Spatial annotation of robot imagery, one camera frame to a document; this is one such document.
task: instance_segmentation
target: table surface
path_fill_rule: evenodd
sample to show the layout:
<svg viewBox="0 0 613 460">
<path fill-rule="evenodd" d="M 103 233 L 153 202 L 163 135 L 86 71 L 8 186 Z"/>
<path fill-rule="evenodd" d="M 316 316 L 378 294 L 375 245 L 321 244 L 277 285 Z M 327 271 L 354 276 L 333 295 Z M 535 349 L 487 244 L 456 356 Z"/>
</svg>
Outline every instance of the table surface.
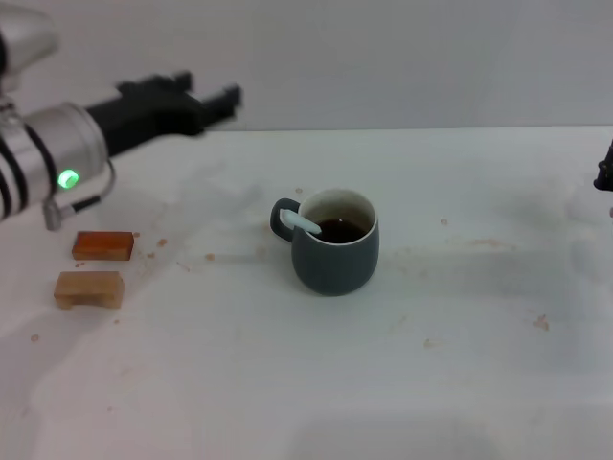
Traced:
<svg viewBox="0 0 613 460">
<path fill-rule="evenodd" d="M 612 132 L 214 133 L 118 159 L 61 232 L 37 209 L 0 226 L 0 458 L 601 460 Z M 375 276 L 337 298 L 267 225 L 329 187 L 381 231 Z M 79 230 L 140 237 L 75 268 Z M 59 310 L 58 273 L 96 269 L 122 272 L 122 308 Z"/>
</svg>

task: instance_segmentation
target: dark liquid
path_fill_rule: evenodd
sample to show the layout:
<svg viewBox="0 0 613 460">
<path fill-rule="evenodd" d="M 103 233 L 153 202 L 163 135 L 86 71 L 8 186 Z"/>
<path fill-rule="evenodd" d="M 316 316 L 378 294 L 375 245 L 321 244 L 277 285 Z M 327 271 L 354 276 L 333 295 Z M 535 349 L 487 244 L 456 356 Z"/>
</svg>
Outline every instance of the dark liquid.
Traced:
<svg viewBox="0 0 613 460">
<path fill-rule="evenodd" d="M 324 220 L 319 222 L 318 225 L 322 229 L 322 233 L 314 235 L 314 237 L 322 242 L 332 242 L 334 244 L 354 242 L 367 233 L 354 223 L 341 218 Z"/>
</svg>

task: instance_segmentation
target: green led light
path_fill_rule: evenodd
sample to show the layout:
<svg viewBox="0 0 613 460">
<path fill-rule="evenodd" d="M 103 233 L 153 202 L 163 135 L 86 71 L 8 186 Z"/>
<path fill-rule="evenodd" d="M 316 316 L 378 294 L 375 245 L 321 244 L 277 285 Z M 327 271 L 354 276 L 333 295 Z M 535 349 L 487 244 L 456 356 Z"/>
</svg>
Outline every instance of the green led light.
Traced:
<svg viewBox="0 0 613 460">
<path fill-rule="evenodd" d="M 73 170 L 62 171 L 57 178 L 57 184 L 62 189 L 72 189 L 79 182 L 79 175 Z"/>
</svg>

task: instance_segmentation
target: orange block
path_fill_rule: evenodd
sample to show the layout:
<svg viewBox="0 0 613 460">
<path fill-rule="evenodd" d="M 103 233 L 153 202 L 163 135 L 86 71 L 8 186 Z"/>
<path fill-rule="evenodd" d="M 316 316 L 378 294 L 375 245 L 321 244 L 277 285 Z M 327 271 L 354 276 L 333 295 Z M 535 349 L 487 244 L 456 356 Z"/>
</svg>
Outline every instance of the orange block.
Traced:
<svg viewBox="0 0 613 460">
<path fill-rule="evenodd" d="M 76 261 L 129 261 L 132 232 L 79 232 L 73 246 Z"/>
<path fill-rule="evenodd" d="M 54 297 L 64 310 L 73 305 L 118 309 L 124 298 L 124 280 L 119 271 L 62 271 Z"/>
</svg>

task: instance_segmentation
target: gray mug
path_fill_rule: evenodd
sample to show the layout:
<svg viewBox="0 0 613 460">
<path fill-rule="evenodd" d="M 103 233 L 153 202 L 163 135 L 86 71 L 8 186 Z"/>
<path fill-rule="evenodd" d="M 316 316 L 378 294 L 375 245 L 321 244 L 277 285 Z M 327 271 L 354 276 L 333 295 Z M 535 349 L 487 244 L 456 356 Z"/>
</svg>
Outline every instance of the gray mug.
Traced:
<svg viewBox="0 0 613 460">
<path fill-rule="evenodd" d="M 290 229 L 280 212 L 288 209 L 315 223 L 346 219 L 362 230 L 355 241 L 322 241 L 300 227 Z M 298 278 L 315 292 L 343 295 L 361 288 L 373 276 L 379 255 L 379 223 L 373 204 L 351 190 L 325 190 L 302 204 L 282 198 L 272 208 L 270 228 L 291 242 L 291 259 Z"/>
</svg>

